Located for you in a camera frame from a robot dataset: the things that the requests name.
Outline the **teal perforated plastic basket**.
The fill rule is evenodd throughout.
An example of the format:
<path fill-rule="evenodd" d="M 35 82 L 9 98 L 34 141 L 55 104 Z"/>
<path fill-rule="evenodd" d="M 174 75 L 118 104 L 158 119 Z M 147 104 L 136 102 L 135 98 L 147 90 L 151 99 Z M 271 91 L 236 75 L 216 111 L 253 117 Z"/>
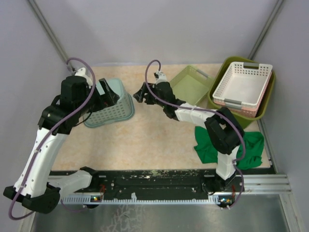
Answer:
<path fill-rule="evenodd" d="M 120 97 L 117 104 L 103 110 L 94 112 L 84 124 L 89 128 L 131 119 L 135 114 L 134 103 L 131 95 L 126 91 L 119 78 L 107 80 L 111 89 Z"/>

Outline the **light green shallow basket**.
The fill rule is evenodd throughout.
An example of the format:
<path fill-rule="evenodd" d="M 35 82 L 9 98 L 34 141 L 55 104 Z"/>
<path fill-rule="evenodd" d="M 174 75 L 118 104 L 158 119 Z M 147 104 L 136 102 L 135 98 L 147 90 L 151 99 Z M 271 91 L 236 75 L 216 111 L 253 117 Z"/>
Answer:
<path fill-rule="evenodd" d="M 206 97 L 213 81 L 213 77 L 192 65 L 188 65 L 169 83 L 176 98 L 191 105 L 198 105 Z"/>

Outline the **white perforated basket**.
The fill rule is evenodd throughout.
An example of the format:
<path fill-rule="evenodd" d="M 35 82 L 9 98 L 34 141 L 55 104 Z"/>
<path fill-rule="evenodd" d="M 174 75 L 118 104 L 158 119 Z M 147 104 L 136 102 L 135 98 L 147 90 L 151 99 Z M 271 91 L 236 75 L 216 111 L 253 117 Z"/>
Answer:
<path fill-rule="evenodd" d="M 258 108 L 272 74 L 270 64 L 231 62 L 212 94 L 216 104 L 254 111 Z"/>

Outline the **pink perforated basket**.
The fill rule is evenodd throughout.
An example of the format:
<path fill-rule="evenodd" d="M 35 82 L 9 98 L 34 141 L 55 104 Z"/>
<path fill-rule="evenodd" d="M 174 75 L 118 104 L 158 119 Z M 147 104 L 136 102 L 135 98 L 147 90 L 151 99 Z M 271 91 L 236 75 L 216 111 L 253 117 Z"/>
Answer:
<path fill-rule="evenodd" d="M 212 95 L 213 101 L 247 117 L 255 117 L 271 74 L 228 69 Z"/>

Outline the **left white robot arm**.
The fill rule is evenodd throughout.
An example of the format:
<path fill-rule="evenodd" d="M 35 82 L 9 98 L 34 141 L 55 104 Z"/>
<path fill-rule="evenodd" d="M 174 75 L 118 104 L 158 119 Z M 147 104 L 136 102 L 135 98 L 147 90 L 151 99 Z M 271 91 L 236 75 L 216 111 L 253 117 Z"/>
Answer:
<path fill-rule="evenodd" d="M 31 212 L 48 214 L 58 202 L 81 189 L 98 190 L 98 172 L 83 167 L 58 181 L 48 181 L 56 156 L 80 117 L 114 106 L 119 100 L 107 81 L 88 77 L 85 69 L 68 76 L 61 92 L 42 112 L 34 147 L 19 179 L 3 195 Z"/>

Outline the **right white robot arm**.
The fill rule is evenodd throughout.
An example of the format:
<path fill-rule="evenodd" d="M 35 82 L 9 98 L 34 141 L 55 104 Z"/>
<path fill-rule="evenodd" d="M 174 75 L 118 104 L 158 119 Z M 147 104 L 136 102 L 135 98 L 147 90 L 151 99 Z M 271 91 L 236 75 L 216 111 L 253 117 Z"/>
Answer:
<path fill-rule="evenodd" d="M 161 106 L 168 118 L 206 129 L 217 153 L 217 167 L 215 176 L 206 179 L 204 190 L 208 193 L 229 190 L 236 174 L 237 151 L 243 143 L 241 125 L 228 108 L 214 111 L 193 106 L 174 95 L 165 74 L 157 71 L 155 78 L 154 84 L 144 82 L 133 97 L 140 103 Z"/>

